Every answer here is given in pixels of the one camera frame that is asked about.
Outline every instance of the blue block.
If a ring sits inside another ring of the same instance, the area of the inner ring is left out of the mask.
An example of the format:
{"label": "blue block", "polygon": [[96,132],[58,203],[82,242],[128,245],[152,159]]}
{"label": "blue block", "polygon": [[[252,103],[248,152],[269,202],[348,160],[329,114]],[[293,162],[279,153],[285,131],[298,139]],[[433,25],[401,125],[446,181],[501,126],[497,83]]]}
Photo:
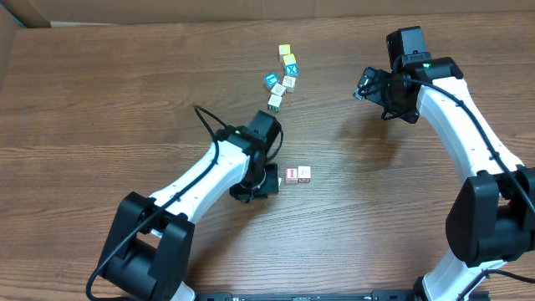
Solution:
{"label": "blue block", "polygon": [[272,88],[276,83],[278,83],[278,77],[275,73],[269,74],[264,78],[266,86]]}
{"label": "blue block", "polygon": [[286,66],[286,75],[297,77],[299,75],[299,68],[297,64],[290,64]]}

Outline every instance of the white block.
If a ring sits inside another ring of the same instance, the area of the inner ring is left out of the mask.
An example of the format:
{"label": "white block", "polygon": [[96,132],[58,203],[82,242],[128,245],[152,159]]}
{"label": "white block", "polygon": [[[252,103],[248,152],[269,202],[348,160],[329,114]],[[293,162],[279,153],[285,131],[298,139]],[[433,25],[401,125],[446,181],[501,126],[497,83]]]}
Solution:
{"label": "white block", "polygon": [[286,184],[294,184],[299,182],[298,169],[287,168],[286,169]]}
{"label": "white block", "polygon": [[298,174],[299,174],[299,183],[309,183],[312,177],[312,173],[310,171],[310,166],[299,166],[298,167]]}
{"label": "white block", "polygon": [[286,88],[287,92],[292,93],[295,90],[296,82],[296,78],[284,75],[283,87]]}
{"label": "white block", "polygon": [[267,103],[267,109],[272,110],[275,112],[279,112],[281,110],[281,105],[283,104],[283,98],[276,95],[271,95],[269,97],[269,101]]}
{"label": "white block", "polygon": [[271,89],[271,94],[283,97],[286,94],[286,88],[281,84],[275,84]]}

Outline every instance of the toy block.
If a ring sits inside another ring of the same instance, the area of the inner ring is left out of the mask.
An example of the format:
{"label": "toy block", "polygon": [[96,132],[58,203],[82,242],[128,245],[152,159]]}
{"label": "toy block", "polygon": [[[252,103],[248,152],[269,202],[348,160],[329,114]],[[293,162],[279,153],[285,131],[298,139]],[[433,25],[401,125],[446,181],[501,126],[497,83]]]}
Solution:
{"label": "toy block", "polygon": [[267,109],[278,113],[281,109],[282,104],[283,98],[281,96],[271,95],[267,103]]}
{"label": "toy block", "polygon": [[286,70],[286,75],[287,76],[291,76],[291,77],[297,78],[298,75],[299,75],[299,68],[298,68],[297,64],[288,65],[284,69]]}
{"label": "toy block", "polygon": [[298,183],[298,169],[297,168],[287,168],[286,169],[286,184]]}
{"label": "toy block", "polygon": [[290,44],[278,45],[278,60],[283,61],[283,56],[292,53]]}
{"label": "toy block", "polygon": [[310,172],[310,166],[299,166],[298,167],[298,174],[299,174],[299,183],[309,183],[311,180],[311,172]]}
{"label": "toy block", "polygon": [[275,84],[278,84],[278,77],[275,73],[268,74],[264,78],[264,84],[268,90],[271,90]]}
{"label": "toy block", "polygon": [[287,54],[283,56],[284,66],[288,66],[290,64],[296,64],[295,61],[295,55],[293,54]]}
{"label": "toy block", "polygon": [[271,89],[271,94],[283,97],[286,94],[286,88],[281,84],[275,84]]}
{"label": "toy block", "polygon": [[284,75],[283,87],[286,88],[287,92],[292,93],[295,90],[296,81],[296,78]]}

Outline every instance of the yellow block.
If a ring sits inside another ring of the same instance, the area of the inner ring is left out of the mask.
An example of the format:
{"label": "yellow block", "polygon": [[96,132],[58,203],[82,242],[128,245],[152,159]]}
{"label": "yellow block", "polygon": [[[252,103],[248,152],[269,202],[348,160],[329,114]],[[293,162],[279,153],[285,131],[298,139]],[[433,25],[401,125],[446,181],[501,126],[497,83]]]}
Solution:
{"label": "yellow block", "polygon": [[293,55],[293,54],[284,55],[283,56],[283,60],[284,60],[284,66],[288,66],[290,64],[296,64],[297,63],[295,61],[295,55]]}
{"label": "yellow block", "polygon": [[288,55],[290,53],[292,53],[290,51],[290,44],[278,45],[278,58],[280,60],[283,60],[284,55]]}

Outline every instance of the wood grain surface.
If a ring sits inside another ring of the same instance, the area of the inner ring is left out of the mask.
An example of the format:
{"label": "wood grain surface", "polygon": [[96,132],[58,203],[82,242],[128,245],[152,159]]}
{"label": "wood grain surface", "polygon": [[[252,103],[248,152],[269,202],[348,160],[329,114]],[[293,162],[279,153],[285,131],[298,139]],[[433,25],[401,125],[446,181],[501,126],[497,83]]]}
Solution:
{"label": "wood grain surface", "polygon": [[[267,107],[263,76],[283,74],[280,43],[292,44],[301,74],[277,114],[276,161],[310,165],[312,182],[248,205],[224,196],[196,228],[187,283],[410,288],[447,248],[460,182],[426,120],[384,122],[351,94],[364,67],[389,68],[385,36],[412,25],[434,57],[459,64],[498,137],[535,166],[535,13],[18,31],[0,98],[0,299],[85,300],[122,198],[161,189],[206,152],[191,105],[246,125]],[[535,255],[505,269],[535,276]],[[494,300],[535,295],[499,276],[481,289]],[[94,291],[120,294],[103,280]]]}

